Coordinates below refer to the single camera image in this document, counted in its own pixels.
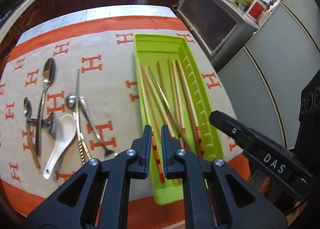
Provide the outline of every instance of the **white ceramic spoon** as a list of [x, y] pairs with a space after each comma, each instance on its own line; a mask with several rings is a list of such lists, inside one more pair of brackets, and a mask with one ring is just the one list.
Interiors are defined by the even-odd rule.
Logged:
[[50, 155], [48, 163], [44, 168], [43, 176], [49, 179], [57, 160], [63, 151], [72, 142], [76, 135], [76, 121], [73, 115], [67, 114], [60, 118], [56, 128], [56, 142]]

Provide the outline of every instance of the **orange and white tablecloth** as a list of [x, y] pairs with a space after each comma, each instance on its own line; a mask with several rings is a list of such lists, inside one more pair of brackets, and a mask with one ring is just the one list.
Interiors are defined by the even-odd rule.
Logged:
[[[81, 167], [74, 143], [55, 167], [49, 180], [43, 168], [54, 139], [42, 131], [41, 169], [36, 169], [25, 131], [23, 99], [31, 99], [36, 118], [43, 90], [42, 69], [54, 57], [57, 76], [45, 97], [44, 116], [54, 111], [57, 119], [71, 113], [64, 97], [75, 92], [79, 68], [80, 94], [86, 98], [97, 130], [105, 144], [124, 151], [142, 135], [136, 86], [132, 36], [135, 33], [182, 36], [188, 41], [202, 73], [213, 109], [235, 116], [227, 93], [204, 52], [181, 20], [160, 16], [121, 16], [91, 20], [61, 27], [17, 45], [0, 81], [0, 178], [7, 198], [18, 212], [28, 215], [46, 197]], [[93, 158], [103, 158], [103, 149], [84, 117], [82, 132]], [[247, 159], [232, 139], [219, 131], [225, 160], [245, 179], [250, 175]], [[183, 224], [183, 201], [157, 206], [149, 179], [132, 180], [129, 228], [174, 228]]]

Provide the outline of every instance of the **green plastic tray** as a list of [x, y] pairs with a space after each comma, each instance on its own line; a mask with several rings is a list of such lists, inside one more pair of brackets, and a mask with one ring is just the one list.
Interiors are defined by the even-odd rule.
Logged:
[[[205, 84], [201, 77], [200, 71], [196, 64], [196, 61], [190, 51], [190, 48], [183, 37], [169, 36], [169, 35], [156, 35], [156, 34], [134, 34], [133, 44], [135, 57], [139, 58], [141, 65], [150, 66], [156, 78], [159, 81], [159, 75], [157, 71], [156, 62], [159, 61], [164, 85], [168, 97], [168, 101], [174, 109], [173, 95], [170, 83], [170, 75], [167, 59], [176, 59], [181, 62], [187, 83], [192, 96], [193, 105], [195, 106], [196, 115], [198, 118], [199, 129], [204, 145], [204, 154], [206, 160], [213, 160], [215, 158], [223, 158], [223, 152], [221, 143], [218, 137], [218, 133], [215, 127], [209, 123], [209, 115], [212, 112], [212, 107], [208, 99], [208, 94], [205, 88]], [[140, 111], [143, 127], [147, 124], [147, 118], [145, 115], [145, 109], [143, 106], [141, 87], [139, 78], [137, 77], [138, 92], [140, 98]], [[183, 116], [185, 121], [185, 128], [187, 139], [192, 147], [192, 152], [196, 152], [194, 139], [192, 135], [192, 129], [190, 120], [188, 117], [187, 104], [183, 96], [183, 90], [180, 84], [180, 94], [182, 100]], [[151, 114], [151, 108], [149, 106], [151, 116], [151, 126], [154, 127], [154, 119]], [[158, 111], [161, 125], [164, 121], [161, 117], [160, 111]], [[153, 129], [156, 145], [159, 152], [159, 157], [162, 162], [162, 147], [160, 135], [157, 134], [156, 129]], [[175, 184], [172, 180], [166, 180], [166, 183], [160, 181], [160, 176], [156, 166], [156, 160], [151, 149], [150, 156], [150, 179], [154, 192], [154, 199], [158, 205], [169, 204], [183, 199], [182, 184]]]

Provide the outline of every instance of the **metal bolt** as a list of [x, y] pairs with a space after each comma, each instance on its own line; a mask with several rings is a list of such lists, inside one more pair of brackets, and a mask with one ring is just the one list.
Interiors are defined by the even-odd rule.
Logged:
[[183, 156], [183, 155], [186, 155], [186, 150], [185, 149], [179, 149], [176, 151], [176, 153], [179, 155], [179, 156]]
[[215, 159], [213, 161], [217, 166], [222, 166], [224, 164], [224, 160], [222, 159]]
[[99, 163], [99, 160], [98, 159], [91, 159], [89, 160], [89, 165], [91, 166], [95, 166]]
[[133, 156], [136, 154], [136, 151], [134, 149], [129, 149], [125, 152], [125, 154], [129, 155], [129, 156]]

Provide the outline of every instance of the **red and white container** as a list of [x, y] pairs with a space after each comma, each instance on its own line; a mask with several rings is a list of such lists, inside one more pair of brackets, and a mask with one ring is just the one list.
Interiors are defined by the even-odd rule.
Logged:
[[261, 0], [254, 0], [245, 13], [251, 20], [257, 22], [262, 13], [267, 9]]

